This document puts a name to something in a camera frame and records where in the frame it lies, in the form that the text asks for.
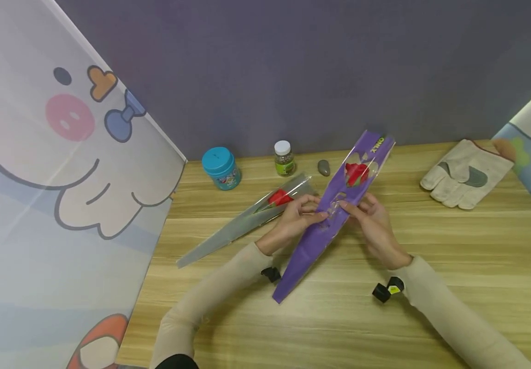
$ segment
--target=sleeve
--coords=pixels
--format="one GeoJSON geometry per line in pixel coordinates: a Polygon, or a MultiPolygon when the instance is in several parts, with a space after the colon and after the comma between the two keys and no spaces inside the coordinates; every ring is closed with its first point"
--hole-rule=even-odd
{"type": "Polygon", "coordinates": [[[456,298],[419,256],[391,271],[405,284],[404,295],[471,368],[524,369],[531,363],[511,342],[456,298]]]}
{"type": "Polygon", "coordinates": [[[193,339],[204,315],[240,288],[247,287],[272,264],[251,242],[230,261],[207,275],[161,319],[150,368],[175,354],[193,357],[193,339]]]}

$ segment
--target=red rose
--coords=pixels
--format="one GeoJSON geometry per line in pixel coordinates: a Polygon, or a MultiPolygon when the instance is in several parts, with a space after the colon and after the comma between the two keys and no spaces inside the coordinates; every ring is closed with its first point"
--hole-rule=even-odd
{"type": "Polygon", "coordinates": [[[273,193],[268,199],[267,202],[269,205],[280,206],[292,201],[292,198],[288,196],[286,191],[281,188],[273,193]]]}
{"type": "Polygon", "coordinates": [[[368,166],[366,164],[345,163],[347,187],[358,186],[368,179],[368,166]]]}

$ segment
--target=plastic jar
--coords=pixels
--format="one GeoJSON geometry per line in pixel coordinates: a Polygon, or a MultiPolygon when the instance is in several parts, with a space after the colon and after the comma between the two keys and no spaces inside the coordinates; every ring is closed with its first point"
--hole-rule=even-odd
{"type": "Polygon", "coordinates": [[[241,171],[227,148],[217,147],[206,151],[202,156],[202,166],[220,190],[232,190],[241,182],[241,171]]]}
{"type": "Polygon", "coordinates": [[[296,171],[294,154],[288,141],[277,141],[273,145],[275,151],[275,170],[281,176],[290,176],[296,171]]]}

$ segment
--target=plastic wrapper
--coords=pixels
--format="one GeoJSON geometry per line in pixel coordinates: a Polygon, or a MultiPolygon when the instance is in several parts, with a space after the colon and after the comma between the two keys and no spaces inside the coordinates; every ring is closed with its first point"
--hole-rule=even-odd
{"type": "Polygon", "coordinates": [[[259,199],[253,206],[237,215],[218,232],[177,260],[177,267],[183,268],[198,261],[271,221],[280,215],[286,209],[287,203],[293,199],[306,194],[315,194],[309,182],[310,178],[301,173],[259,199]]]}
{"type": "Polygon", "coordinates": [[[296,287],[308,269],[338,234],[349,214],[339,206],[344,200],[357,205],[385,163],[394,139],[378,133],[363,132],[339,170],[329,182],[316,211],[327,211],[328,218],[311,225],[292,253],[288,268],[273,293],[281,303],[296,287]]]}

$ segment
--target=gray stone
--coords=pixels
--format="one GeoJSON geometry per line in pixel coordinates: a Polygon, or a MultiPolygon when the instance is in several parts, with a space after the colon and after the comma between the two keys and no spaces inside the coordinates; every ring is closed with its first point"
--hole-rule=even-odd
{"type": "Polygon", "coordinates": [[[331,167],[329,167],[329,162],[327,160],[320,160],[316,165],[318,172],[324,176],[331,175],[331,167]]]}

